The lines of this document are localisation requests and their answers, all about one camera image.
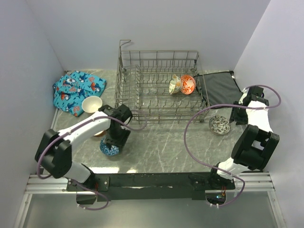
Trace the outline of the blue triangle pattern bowl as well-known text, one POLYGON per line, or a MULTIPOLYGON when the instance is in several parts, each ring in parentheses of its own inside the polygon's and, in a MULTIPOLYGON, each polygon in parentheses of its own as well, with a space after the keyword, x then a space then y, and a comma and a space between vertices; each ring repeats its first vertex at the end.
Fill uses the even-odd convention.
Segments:
POLYGON ((107 156, 115 156, 120 153, 119 148, 113 145, 107 145, 105 143, 105 137, 103 137, 100 141, 100 150, 103 154, 107 156))

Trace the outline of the black leaf pattern bowl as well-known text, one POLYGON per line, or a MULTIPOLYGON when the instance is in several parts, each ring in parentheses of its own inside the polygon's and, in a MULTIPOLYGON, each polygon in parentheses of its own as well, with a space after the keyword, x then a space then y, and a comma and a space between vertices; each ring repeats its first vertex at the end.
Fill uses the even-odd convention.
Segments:
POLYGON ((231 130, 229 120, 221 115, 215 115, 209 120, 210 130, 219 136, 226 135, 231 130))

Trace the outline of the red floral bowl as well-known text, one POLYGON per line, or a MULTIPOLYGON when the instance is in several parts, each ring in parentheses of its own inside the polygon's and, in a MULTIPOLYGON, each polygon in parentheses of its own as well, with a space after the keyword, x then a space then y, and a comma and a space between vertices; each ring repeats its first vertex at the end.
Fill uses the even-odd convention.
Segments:
POLYGON ((181 92, 185 95, 190 95, 192 92, 194 92, 196 88, 196 81, 195 79, 190 75, 182 75, 180 77, 181 79, 181 92))

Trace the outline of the grey wire dish rack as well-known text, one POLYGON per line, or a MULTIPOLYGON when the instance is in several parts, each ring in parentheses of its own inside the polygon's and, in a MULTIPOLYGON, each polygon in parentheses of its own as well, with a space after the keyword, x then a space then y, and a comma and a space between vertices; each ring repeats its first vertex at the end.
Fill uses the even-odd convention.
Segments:
POLYGON ((196 50, 127 50, 131 40, 119 42, 115 106, 126 105, 138 123, 179 123, 209 106, 209 96, 196 50), (195 79, 189 94, 170 94, 173 76, 195 79))

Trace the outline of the orange flower pattern bowl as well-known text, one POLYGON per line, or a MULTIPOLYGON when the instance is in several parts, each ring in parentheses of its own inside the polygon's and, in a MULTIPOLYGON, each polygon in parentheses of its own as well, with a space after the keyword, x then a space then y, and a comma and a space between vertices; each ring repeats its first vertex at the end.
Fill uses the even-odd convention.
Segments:
POLYGON ((169 82, 169 94, 176 94, 181 90, 181 78, 173 74, 169 82))

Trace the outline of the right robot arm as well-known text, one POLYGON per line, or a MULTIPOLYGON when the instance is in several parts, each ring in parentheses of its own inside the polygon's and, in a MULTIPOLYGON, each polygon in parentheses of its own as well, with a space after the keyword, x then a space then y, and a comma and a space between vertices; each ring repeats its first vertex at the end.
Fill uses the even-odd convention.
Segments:
POLYGON ((270 127, 269 101, 264 98, 264 85, 253 85, 242 91, 233 103, 229 123, 245 125, 233 147, 231 157, 211 169, 208 184, 213 189, 228 186, 233 177, 244 171, 262 171, 269 162, 280 137, 270 127))

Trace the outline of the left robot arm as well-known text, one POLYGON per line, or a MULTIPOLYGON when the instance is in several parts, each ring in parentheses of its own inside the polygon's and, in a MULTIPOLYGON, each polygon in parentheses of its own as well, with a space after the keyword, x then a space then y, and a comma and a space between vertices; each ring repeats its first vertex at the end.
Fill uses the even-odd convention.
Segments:
POLYGON ((83 190, 91 190, 95 185, 95 174, 85 165, 74 162, 72 151, 95 134, 104 132, 102 151, 109 155, 119 154, 131 133, 126 126, 132 117, 131 110, 124 104, 116 109, 104 105, 69 128, 58 132, 49 129, 44 133, 35 155, 38 167, 43 167, 56 179, 72 179, 83 190))

